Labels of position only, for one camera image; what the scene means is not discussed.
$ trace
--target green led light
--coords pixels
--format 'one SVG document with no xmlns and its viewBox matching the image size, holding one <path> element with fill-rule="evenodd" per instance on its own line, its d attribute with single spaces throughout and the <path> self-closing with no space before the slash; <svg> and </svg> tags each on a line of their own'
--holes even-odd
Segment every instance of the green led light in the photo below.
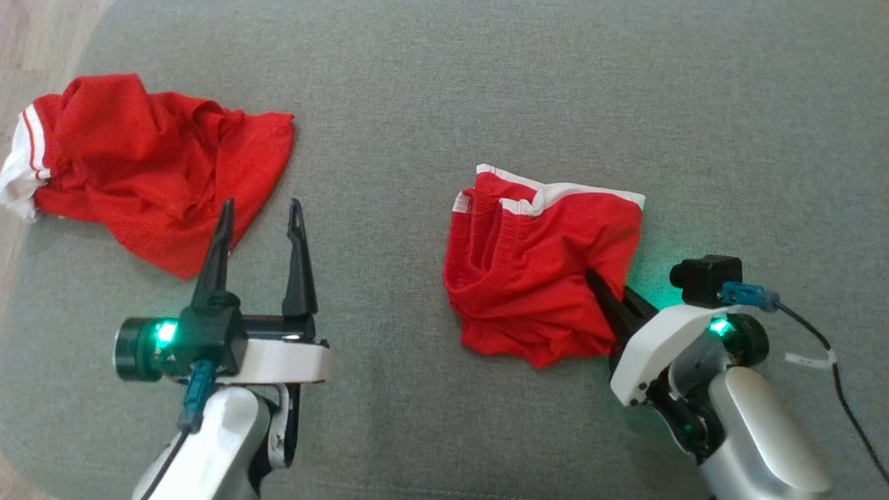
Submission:
<svg viewBox="0 0 889 500">
<path fill-rule="evenodd" d="M 176 336 L 176 323 L 174 321 L 165 321 L 157 326 L 157 347 L 164 347 L 172 342 Z"/>
<path fill-rule="evenodd" d="M 714 319 L 710 323 L 710 331 L 719 336 L 725 336 L 732 329 L 732 324 L 725 318 Z"/>
</svg>

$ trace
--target red fabric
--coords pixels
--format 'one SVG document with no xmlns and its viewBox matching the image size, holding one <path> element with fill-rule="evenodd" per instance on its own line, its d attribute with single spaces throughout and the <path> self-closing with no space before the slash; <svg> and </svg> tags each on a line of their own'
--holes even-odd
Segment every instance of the red fabric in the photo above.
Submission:
<svg viewBox="0 0 889 500">
<path fill-rule="evenodd" d="M 240 240 L 287 165 L 287 113 L 246 115 L 206 99 L 146 93 L 136 75 L 79 77 L 34 102 L 51 179 L 38 210 L 104 224 L 173 275 L 201 269 L 222 203 Z"/>
<path fill-rule="evenodd" d="M 503 206 L 504 198 L 532 202 L 550 191 L 480 173 L 462 193 L 467 211 L 455 207 L 444 262 L 462 343 L 538 368 L 608 354 L 614 337 L 584 273 L 596 270 L 622 298 L 642 223 L 638 203 L 602 192 L 569 194 L 539 214 Z"/>
</svg>

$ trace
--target blue connector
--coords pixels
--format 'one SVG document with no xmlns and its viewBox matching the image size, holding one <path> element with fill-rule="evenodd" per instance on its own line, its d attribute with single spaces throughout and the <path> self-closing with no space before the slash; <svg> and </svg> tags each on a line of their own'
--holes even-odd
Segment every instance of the blue connector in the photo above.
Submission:
<svg viewBox="0 0 889 500">
<path fill-rule="evenodd" d="M 197 434 L 204 422 L 204 406 L 216 389 L 216 366 L 207 360 L 195 362 L 191 379 L 182 398 L 182 413 L 176 427 L 183 433 Z"/>
<path fill-rule="evenodd" d="M 719 297 L 723 303 L 752 305 L 767 312 L 777 311 L 777 303 L 780 299 L 778 294 L 761 286 L 747 285 L 737 281 L 723 283 L 722 295 Z"/>
</svg>

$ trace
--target red shorts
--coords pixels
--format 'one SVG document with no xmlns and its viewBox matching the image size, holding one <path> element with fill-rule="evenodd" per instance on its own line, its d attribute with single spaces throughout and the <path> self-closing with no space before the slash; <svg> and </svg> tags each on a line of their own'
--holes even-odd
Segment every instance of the red shorts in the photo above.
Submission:
<svg viewBox="0 0 889 500">
<path fill-rule="evenodd" d="M 614 342 L 584 273 L 623 287 L 645 197 L 572 183 L 542 184 L 489 165 L 454 203 L 444 287 L 462 343 L 543 368 L 607 355 Z"/>
</svg>

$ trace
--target white stripe trim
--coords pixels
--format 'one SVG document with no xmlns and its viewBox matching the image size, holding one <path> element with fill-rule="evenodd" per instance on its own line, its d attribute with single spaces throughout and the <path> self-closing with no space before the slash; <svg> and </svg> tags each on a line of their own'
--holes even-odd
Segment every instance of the white stripe trim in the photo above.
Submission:
<svg viewBox="0 0 889 500">
<path fill-rule="evenodd" d="M 5 206 L 25 221 L 33 222 L 36 218 L 34 191 L 45 185 L 46 181 L 37 179 L 34 169 L 31 168 L 32 138 L 28 134 L 30 122 L 25 122 L 25 116 L 24 112 L 19 113 L 19 123 L 12 134 L 12 150 L 3 163 L 3 170 L 0 170 L 0 206 Z"/>
<path fill-rule="evenodd" d="M 461 191 L 459 195 L 457 195 L 457 199 L 453 202 L 453 208 L 451 212 L 456 212 L 458 214 L 465 214 L 469 211 L 469 200 L 470 198 L 463 194 Z"/>
<path fill-rule="evenodd" d="M 496 166 L 490 166 L 484 163 L 476 167 L 476 175 L 479 175 L 481 173 L 493 173 L 506 182 L 520 184 L 522 186 L 531 188 L 532 190 L 542 190 L 546 186 L 546 184 L 544 184 L 543 182 L 532 181 L 531 179 L 527 179 L 520 175 L 515 175 L 512 172 L 507 172 L 501 168 L 497 168 Z"/>
<path fill-rule="evenodd" d="M 44 155 L 46 154 L 46 138 L 44 137 L 44 125 L 40 123 L 40 117 L 34 104 L 25 108 L 25 116 L 28 117 L 28 123 L 31 125 L 34 140 L 34 168 L 37 169 L 41 181 L 50 178 L 49 169 L 44 165 Z"/>
<path fill-rule="evenodd" d="M 501 206 L 505 210 L 513 214 L 531 215 L 533 217 L 538 217 L 540 216 L 540 214 L 543 214 L 544 210 L 555 205 L 562 198 L 584 193 L 602 193 L 614 195 L 616 197 L 626 199 L 639 205 L 640 209 L 645 208 L 645 196 L 643 195 L 631 193 L 628 191 L 594 188 L 592 186 L 583 186 L 581 184 L 573 184 L 570 182 L 547 184 L 542 190 L 537 191 L 537 194 L 534 195 L 534 200 L 532 200 L 531 202 L 525 199 L 515 200 L 506 198 L 502 198 L 500 202 Z"/>
</svg>

